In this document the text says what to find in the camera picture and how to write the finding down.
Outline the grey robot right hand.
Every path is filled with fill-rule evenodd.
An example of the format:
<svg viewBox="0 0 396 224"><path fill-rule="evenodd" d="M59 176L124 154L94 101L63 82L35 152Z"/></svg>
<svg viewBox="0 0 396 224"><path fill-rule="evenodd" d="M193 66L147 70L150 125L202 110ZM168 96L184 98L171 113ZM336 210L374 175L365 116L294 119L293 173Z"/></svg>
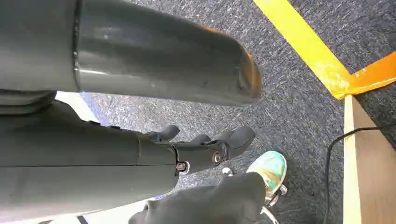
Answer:
<svg viewBox="0 0 396 224"><path fill-rule="evenodd" d="M246 126L173 142L82 120L58 91L246 105L262 91L232 37L125 0L0 3L0 220L81 216L172 190L255 138Z"/></svg>

